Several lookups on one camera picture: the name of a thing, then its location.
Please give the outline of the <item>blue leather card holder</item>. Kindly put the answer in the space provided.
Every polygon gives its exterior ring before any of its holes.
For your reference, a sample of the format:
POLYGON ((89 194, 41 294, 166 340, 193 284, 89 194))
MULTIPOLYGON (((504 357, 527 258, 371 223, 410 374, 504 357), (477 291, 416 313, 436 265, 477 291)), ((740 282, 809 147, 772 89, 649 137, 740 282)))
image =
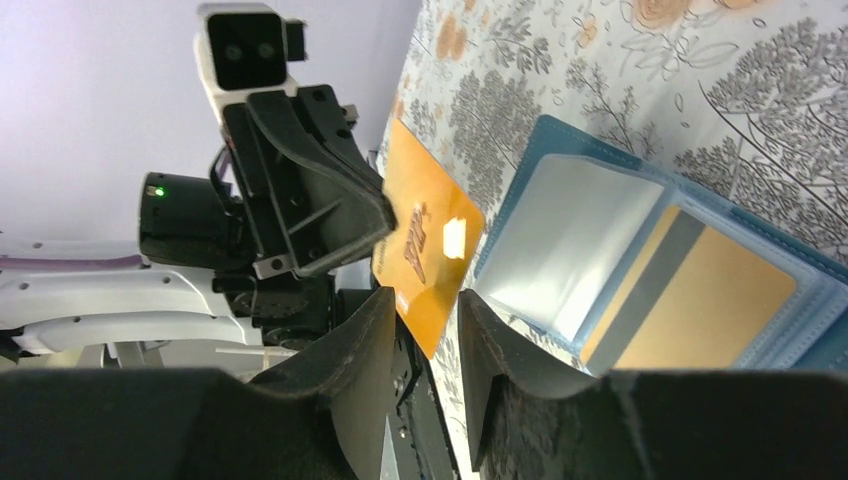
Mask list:
POLYGON ((541 116, 476 292, 609 369, 847 367, 847 270, 679 175, 541 116))

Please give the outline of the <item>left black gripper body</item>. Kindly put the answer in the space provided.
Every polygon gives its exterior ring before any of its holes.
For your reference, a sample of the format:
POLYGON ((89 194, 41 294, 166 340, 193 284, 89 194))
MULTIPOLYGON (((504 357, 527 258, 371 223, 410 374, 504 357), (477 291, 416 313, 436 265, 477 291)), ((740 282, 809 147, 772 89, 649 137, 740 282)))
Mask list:
POLYGON ((267 346, 301 350, 343 323, 345 300, 328 271, 300 277, 272 203, 246 103, 223 111, 224 144, 206 177, 151 172, 139 208, 148 259, 209 270, 228 313, 267 346))

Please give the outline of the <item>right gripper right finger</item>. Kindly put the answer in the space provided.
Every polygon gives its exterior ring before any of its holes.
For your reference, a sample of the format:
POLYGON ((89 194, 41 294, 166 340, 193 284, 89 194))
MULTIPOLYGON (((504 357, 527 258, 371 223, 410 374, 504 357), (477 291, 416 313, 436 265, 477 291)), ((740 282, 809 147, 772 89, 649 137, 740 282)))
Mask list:
POLYGON ((466 427, 484 479, 843 479, 847 378, 804 370, 594 377, 458 297, 466 427))

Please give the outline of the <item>gold black credit card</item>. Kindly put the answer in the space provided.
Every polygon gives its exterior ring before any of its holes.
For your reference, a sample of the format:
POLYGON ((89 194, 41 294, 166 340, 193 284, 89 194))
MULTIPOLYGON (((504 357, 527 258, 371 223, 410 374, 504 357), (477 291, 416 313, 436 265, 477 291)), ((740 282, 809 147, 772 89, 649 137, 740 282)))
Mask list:
POLYGON ((595 374, 730 367, 797 286, 791 274, 670 206, 600 314, 580 360, 595 374))

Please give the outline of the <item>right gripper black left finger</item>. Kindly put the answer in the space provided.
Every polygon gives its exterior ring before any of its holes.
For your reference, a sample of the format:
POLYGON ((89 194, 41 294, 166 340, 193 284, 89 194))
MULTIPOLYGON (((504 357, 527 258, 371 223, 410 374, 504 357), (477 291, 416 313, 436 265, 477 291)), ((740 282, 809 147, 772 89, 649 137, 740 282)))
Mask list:
POLYGON ((376 479, 395 294, 249 382, 217 369, 1 376, 5 479, 376 479))

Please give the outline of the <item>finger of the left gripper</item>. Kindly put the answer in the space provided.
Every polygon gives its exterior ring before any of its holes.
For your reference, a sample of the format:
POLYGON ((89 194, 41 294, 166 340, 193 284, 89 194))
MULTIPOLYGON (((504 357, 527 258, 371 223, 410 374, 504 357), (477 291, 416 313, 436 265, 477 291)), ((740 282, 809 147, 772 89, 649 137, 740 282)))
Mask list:
POLYGON ((354 107, 328 85, 254 93, 246 107, 294 272, 317 276, 370 256, 397 220, 354 141, 354 107))

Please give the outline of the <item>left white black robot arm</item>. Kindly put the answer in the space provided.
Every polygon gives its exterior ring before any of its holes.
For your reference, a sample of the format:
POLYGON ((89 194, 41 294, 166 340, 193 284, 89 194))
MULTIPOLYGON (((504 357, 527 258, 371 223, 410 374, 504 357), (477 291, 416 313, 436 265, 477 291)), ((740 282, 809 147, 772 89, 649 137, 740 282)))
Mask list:
POLYGON ((301 349, 366 296, 335 271, 396 225, 327 85, 249 94, 222 111, 204 177, 152 172, 138 239, 1 239, 1 354, 212 340, 301 349))

